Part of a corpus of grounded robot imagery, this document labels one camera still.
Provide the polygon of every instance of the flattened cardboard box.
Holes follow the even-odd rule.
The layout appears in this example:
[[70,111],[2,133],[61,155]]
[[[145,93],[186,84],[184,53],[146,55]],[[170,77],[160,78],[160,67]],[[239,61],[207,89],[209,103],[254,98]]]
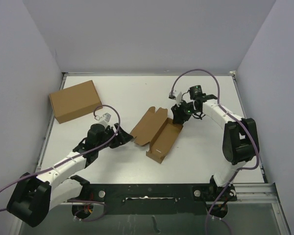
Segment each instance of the flattened cardboard box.
[[59,123],[90,114],[101,105],[93,81],[65,88],[49,95],[54,116]]
[[142,119],[131,131],[135,143],[143,146],[149,143],[149,151],[146,156],[161,163],[169,153],[175,140],[180,134],[183,125],[172,123],[168,117],[168,110],[150,107]]

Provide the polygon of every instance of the white wall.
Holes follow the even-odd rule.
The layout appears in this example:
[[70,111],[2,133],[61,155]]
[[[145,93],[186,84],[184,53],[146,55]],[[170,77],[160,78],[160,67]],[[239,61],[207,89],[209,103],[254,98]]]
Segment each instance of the white wall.
[[[0,0],[0,188],[32,171],[62,74],[21,0]],[[5,207],[12,190],[0,195]],[[0,235],[14,217],[0,212]]]
[[62,71],[237,69],[275,0],[23,0]]
[[257,122],[266,174],[276,182],[294,235],[294,0],[277,0],[237,81],[246,112]]

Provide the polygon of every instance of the bolt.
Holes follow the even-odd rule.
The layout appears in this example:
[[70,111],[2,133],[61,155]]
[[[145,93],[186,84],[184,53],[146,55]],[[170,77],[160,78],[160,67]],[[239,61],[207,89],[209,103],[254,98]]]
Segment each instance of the bolt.
[[98,196],[103,198],[106,195],[105,191],[99,191]]
[[200,191],[199,190],[195,190],[194,191],[194,195],[195,195],[195,197],[200,197]]

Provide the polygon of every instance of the purple cable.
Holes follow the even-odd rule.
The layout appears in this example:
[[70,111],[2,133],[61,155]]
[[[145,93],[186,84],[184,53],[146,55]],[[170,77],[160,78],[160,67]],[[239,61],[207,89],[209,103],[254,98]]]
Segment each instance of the purple cable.
[[[104,204],[103,202],[96,202],[96,201],[80,201],[80,200],[70,199],[70,200],[68,200],[67,202],[91,203],[91,204],[99,204],[99,205],[103,205],[104,207],[107,207],[107,205]],[[77,212],[74,214],[74,216],[77,217],[77,214],[80,213],[80,212],[83,212],[83,211],[84,211],[84,210],[79,210],[79,211],[77,211]],[[94,218],[94,219],[81,219],[81,221],[83,221],[83,222],[94,222],[94,221],[96,221],[96,220],[99,220],[99,219],[103,218],[103,217],[106,215],[106,213],[107,213],[107,211],[104,209],[104,210],[103,210],[103,213],[102,213],[100,216],[98,216],[98,217],[96,217],[96,218]]]
[[[175,80],[175,82],[173,83],[173,86],[172,86],[172,89],[171,89],[171,95],[173,95],[173,91],[174,91],[174,86],[175,84],[177,83],[178,79],[180,79],[182,76],[184,76],[185,74],[189,73],[189,72],[193,72],[193,71],[203,71],[203,72],[206,72],[207,74],[209,74],[210,76],[212,76],[212,78],[215,80],[216,84],[217,84],[217,89],[218,89],[218,95],[217,95],[217,103],[218,103],[218,106],[230,117],[232,118],[233,120],[235,120],[242,128],[243,130],[246,132],[254,150],[255,150],[255,153],[256,153],[256,165],[253,166],[253,167],[240,167],[240,168],[237,168],[235,173],[233,174],[233,176],[231,177],[231,179],[229,180],[229,182],[225,185],[225,187],[223,188],[223,190],[221,191],[221,193],[217,196],[217,198],[214,200],[214,202],[212,203],[209,211],[208,211],[208,214],[206,216],[206,220],[205,220],[205,234],[208,235],[208,218],[210,215],[210,212],[212,210],[212,208],[214,207],[214,205],[217,203],[217,201],[220,199],[220,197],[224,194],[224,192],[226,191],[227,187],[229,187],[230,183],[234,180],[234,178],[236,177],[237,173],[240,171],[240,170],[254,170],[256,169],[258,166],[259,166],[259,152],[258,152],[258,149],[257,149],[257,145],[254,141],[254,139],[252,138],[251,134],[249,133],[249,131],[247,130],[247,128],[243,125],[243,123],[241,121],[239,121],[237,118],[235,118],[233,115],[229,114],[226,109],[224,107],[221,106],[220,104],[220,85],[219,85],[219,82],[217,80],[217,78],[212,74],[210,73],[209,71],[207,70],[203,70],[203,69],[194,69],[194,70],[189,70],[189,71],[186,71],[184,72],[183,74],[181,74],[180,76],[178,76],[178,78]],[[225,222],[225,224],[227,225],[227,227],[230,229],[230,232],[232,234],[232,229],[230,228],[230,226],[228,225],[228,223]]]
[[[111,140],[117,135],[117,133],[118,133],[118,131],[119,131],[119,129],[120,129],[120,125],[121,125],[121,118],[120,118],[119,113],[117,112],[117,110],[115,110],[115,108],[111,107],[110,105],[102,104],[102,105],[99,105],[98,107],[95,108],[95,110],[94,110],[94,115],[95,115],[96,110],[97,110],[98,108],[100,108],[100,107],[108,107],[108,108],[112,109],[112,110],[116,113],[116,115],[118,116],[118,120],[119,120],[118,124],[119,124],[119,125],[118,125],[118,127],[117,127],[115,133],[113,134],[113,136],[112,136],[110,139],[108,139],[105,143],[103,143],[103,144],[97,146],[96,148],[93,148],[93,149],[90,149],[90,150],[88,150],[88,151],[86,151],[86,152],[83,152],[83,153],[77,154],[77,155],[73,156],[72,158],[67,158],[66,160],[64,160],[64,161],[58,163],[57,165],[55,165],[54,168],[57,168],[57,167],[59,167],[59,166],[65,164],[65,163],[67,163],[68,161],[71,161],[72,159],[78,158],[78,157],[80,157],[80,156],[83,156],[84,154],[87,154],[87,153],[93,152],[93,151],[95,151],[95,150],[97,150],[97,149],[99,149],[99,148],[101,148],[101,147],[104,147],[106,144],[108,144],[108,143],[109,143],[109,142],[110,142],[110,141],[111,141]],[[32,174],[26,175],[26,176],[24,176],[24,177],[21,177],[20,179],[17,179],[17,180],[15,180],[15,181],[9,183],[8,185],[4,186],[3,188],[1,188],[1,189],[0,189],[0,193],[1,193],[2,191],[6,190],[8,187],[11,187],[12,185],[14,185],[14,184],[16,184],[16,183],[18,183],[18,182],[20,182],[20,181],[22,181],[22,180],[25,180],[25,179],[28,179],[28,178],[31,178],[31,177],[34,177],[34,176],[37,176],[37,175],[44,174],[44,173],[46,173],[46,172],[48,172],[48,171],[51,171],[51,170],[53,170],[53,167],[50,167],[50,168],[48,168],[48,169],[45,169],[45,170],[42,170],[42,171],[39,171],[39,172],[35,172],[35,173],[32,173]],[[3,211],[6,211],[6,208],[2,208],[2,209],[0,209],[0,212],[3,212]]]

